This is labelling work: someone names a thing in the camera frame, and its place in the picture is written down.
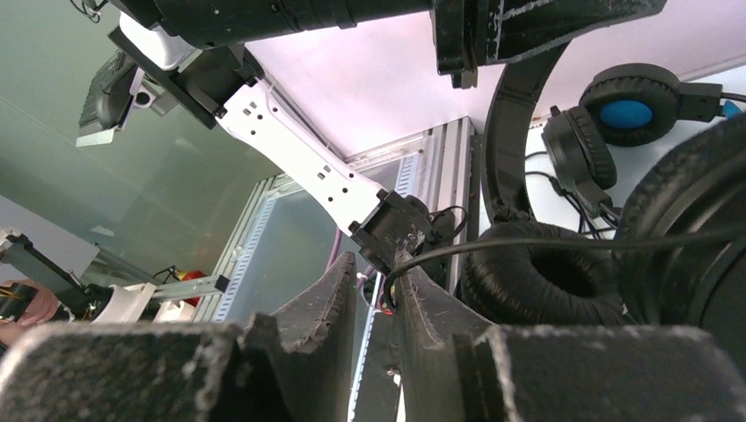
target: red object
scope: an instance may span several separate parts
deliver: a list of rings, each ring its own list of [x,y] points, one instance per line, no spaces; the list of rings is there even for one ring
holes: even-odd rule
[[[187,281],[187,280],[200,279],[202,277],[207,277],[208,275],[203,273],[200,270],[192,270],[192,271],[174,270],[173,276],[179,279],[179,281]],[[200,302],[200,298],[193,297],[191,299],[185,299],[184,302],[189,303],[190,305],[196,308],[197,304]]]

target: black ear pad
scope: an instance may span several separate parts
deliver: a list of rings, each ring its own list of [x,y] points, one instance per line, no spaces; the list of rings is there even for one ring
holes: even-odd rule
[[[540,222],[505,222],[479,240],[501,237],[578,239]],[[611,257],[604,251],[504,246],[467,255],[464,303],[497,324],[623,324]]]
[[[643,63],[624,64],[598,74],[583,92],[580,105],[588,109],[606,143],[634,147],[667,134],[678,118],[679,80],[668,70]],[[641,103],[652,116],[638,127],[613,127],[604,122],[606,106]]]
[[[583,107],[572,107],[567,110],[567,113],[573,118],[578,131],[582,134],[578,137],[578,142],[586,158],[590,177],[601,189],[612,188],[617,184],[617,166],[614,165],[614,158],[611,157],[590,114]]]
[[[746,220],[744,140],[746,114],[673,148],[635,187],[615,238],[707,231]],[[702,276],[724,248],[725,244],[700,244],[675,251],[615,251],[619,292],[630,314],[647,324],[701,325],[702,312],[692,306],[697,301],[710,306],[706,303],[712,297],[707,295],[714,286],[703,291]]]

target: black cylinder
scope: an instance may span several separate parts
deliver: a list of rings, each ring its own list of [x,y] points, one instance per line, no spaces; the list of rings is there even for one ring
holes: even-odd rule
[[[155,0],[164,26],[208,49],[430,9],[430,0]]]

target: black headphones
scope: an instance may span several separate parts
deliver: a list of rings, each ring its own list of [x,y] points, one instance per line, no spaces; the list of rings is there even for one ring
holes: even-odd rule
[[[503,71],[482,145],[483,191],[494,225],[479,240],[581,236],[534,221],[525,192],[531,115],[566,46],[510,63]],[[720,99],[731,95],[721,91],[715,84],[681,84],[652,65],[602,72],[581,106],[565,112],[555,108],[546,124],[544,138],[553,149],[558,178],[568,191],[587,189],[580,194],[588,204],[610,205],[602,189],[616,183],[616,169],[604,141],[641,145],[668,133],[676,120],[709,121],[720,114]],[[707,231],[744,219],[746,114],[739,114],[661,159],[627,200],[615,238]],[[501,246],[467,255],[462,300],[498,324],[697,325],[714,333],[746,367],[746,353],[741,359],[743,347],[735,344],[740,336],[730,333],[732,347],[728,336],[718,337],[724,331],[746,332],[746,306],[740,306],[746,302],[744,255],[746,240],[613,254]]]
[[[681,83],[653,64],[623,64],[599,73],[578,106],[552,107],[542,133],[559,186],[574,193],[591,217],[599,216],[612,206],[603,190],[617,183],[607,143],[640,146],[666,135],[677,120],[712,121],[723,115],[723,95],[720,84]]]

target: white plastic bracket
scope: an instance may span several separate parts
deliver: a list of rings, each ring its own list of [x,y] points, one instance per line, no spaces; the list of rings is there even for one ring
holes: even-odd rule
[[[305,189],[350,236],[352,222],[364,224],[384,190],[352,170],[295,121],[265,82],[244,85],[223,105],[217,119],[226,132],[266,156]]]

